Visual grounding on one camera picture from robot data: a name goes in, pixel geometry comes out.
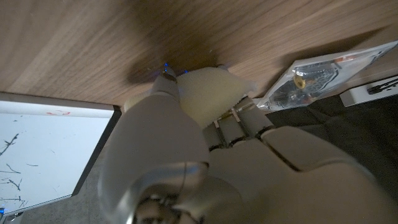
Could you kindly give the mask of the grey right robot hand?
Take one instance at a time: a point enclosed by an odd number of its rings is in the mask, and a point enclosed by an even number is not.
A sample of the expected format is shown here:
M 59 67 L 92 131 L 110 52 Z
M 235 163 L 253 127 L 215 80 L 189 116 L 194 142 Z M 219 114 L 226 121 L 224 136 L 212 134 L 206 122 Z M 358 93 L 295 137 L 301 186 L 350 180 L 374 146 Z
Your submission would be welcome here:
M 24 212 L 5 214 L 5 208 L 1 207 L 1 224 L 21 224 Z

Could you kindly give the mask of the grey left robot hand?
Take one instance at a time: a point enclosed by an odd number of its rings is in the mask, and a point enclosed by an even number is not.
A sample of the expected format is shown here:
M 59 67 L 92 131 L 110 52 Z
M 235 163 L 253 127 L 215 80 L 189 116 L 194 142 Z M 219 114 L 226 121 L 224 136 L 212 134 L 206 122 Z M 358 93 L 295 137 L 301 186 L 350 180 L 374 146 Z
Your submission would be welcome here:
M 111 223 L 396 223 L 397 203 L 334 145 L 275 128 L 222 67 L 170 67 L 127 105 L 98 197 Z

